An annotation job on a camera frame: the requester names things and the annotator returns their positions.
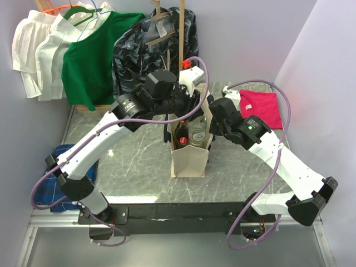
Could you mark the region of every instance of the red object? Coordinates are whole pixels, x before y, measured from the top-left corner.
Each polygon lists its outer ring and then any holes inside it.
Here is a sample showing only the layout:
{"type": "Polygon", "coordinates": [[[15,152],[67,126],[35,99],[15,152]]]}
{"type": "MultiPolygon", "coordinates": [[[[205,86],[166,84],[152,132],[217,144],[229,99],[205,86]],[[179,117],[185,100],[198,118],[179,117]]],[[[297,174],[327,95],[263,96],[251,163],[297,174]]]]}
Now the red object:
{"type": "Polygon", "coordinates": [[[181,142],[181,144],[186,144],[188,142],[188,139],[185,137],[182,137],[181,139],[179,139],[179,141],[181,142]]]}
{"type": "Polygon", "coordinates": [[[260,117],[272,129],[283,129],[276,93],[240,90],[240,95],[243,118],[255,115],[260,117]]]}
{"type": "Polygon", "coordinates": [[[187,68],[190,68],[191,67],[191,61],[188,62],[187,60],[184,60],[183,61],[183,69],[187,69],[187,68]]]}

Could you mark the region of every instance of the beige bag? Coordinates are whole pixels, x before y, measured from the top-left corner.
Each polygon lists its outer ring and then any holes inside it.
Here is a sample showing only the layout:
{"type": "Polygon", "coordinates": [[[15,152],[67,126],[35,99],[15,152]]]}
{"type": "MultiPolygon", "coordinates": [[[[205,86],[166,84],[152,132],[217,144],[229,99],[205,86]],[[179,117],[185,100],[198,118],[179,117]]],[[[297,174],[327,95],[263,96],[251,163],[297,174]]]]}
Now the beige bag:
{"type": "MultiPolygon", "coordinates": [[[[201,93],[204,91],[205,84],[200,84],[196,87],[201,93]]],[[[207,157],[209,154],[208,147],[212,142],[213,135],[209,133],[212,114],[209,110],[209,104],[207,99],[202,104],[202,110],[206,117],[206,132],[207,138],[204,141],[202,148],[187,145],[183,149],[174,150],[174,144],[169,142],[169,146],[172,149],[172,177],[204,177],[205,166],[207,163],[207,157]]],[[[169,119],[177,118],[174,114],[169,115],[169,119]]],[[[173,141],[174,129],[177,127],[177,122],[168,125],[167,130],[171,134],[171,140],[173,141]]]]}

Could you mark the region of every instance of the blue hanger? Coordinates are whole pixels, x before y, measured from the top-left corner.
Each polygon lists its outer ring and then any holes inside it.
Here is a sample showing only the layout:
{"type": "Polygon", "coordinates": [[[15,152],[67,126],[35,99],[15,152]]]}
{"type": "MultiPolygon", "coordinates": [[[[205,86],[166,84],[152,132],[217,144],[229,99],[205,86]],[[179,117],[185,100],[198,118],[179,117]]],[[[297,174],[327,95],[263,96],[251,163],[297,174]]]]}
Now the blue hanger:
{"type": "Polygon", "coordinates": [[[100,9],[98,9],[98,8],[96,7],[95,2],[94,2],[93,0],[90,0],[90,1],[91,1],[91,2],[93,3],[93,5],[94,5],[96,17],[93,18],[92,20],[90,20],[90,21],[85,25],[83,31],[81,32],[81,34],[80,34],[79,37],[78,37],[77,42],[79,41],[80,37],[82,37],[82,35],[83,35],[85,29],[87,28],[87,26],[89,25],[89,23],[91,23],[92,21],[96,20],[96,19],[99,17],[98,13],[99,13],[100,15],[102,15],[102,14],[105,14],[105,13],[110,13],[110,12],[112,12],[112,11],[101,12],[100,9]]]}

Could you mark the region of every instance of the green hanger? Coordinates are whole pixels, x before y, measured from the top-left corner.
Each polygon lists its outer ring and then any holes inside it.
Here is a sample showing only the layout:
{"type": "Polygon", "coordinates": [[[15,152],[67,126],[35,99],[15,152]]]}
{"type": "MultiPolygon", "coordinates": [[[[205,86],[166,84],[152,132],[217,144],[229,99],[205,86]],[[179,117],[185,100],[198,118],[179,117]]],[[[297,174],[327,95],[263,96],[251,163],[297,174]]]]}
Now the green hanger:
{"type": "Polygon", "coordinates": [[[88,21],[89,19],[91,19],[92,17],[94,17],[94,13],[96,12],[101,12],[102,8],[99,8],[98,10],[95,9],[87,9],[85,7],[71,7],[66,14],[63,16],[64,19],[68,20],[70,17],[72,17],[74,14],[76,13],[87,13],[87,14],[91,14],[90,17],[85,18],[84,20],[82,20],[81,22],[78,22],[77,24],[75,24],[74,26],[78,26],[80,24],[82,24],[83,22],[88,21]]]}

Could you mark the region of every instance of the green sweater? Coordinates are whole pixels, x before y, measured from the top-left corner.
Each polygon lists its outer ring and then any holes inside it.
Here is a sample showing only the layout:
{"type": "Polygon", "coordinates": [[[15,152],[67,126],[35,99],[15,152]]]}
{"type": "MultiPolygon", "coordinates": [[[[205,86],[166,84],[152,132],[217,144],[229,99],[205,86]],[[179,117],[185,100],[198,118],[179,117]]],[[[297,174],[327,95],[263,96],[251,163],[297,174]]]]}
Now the green sweater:
{"type": "Polygon", "coordinates": [[[62,81],[70,105],[112,104],[113,46],[142,13],[111,12],[103,25],[86,39],[72,43],[64,55],[62,81]]]}

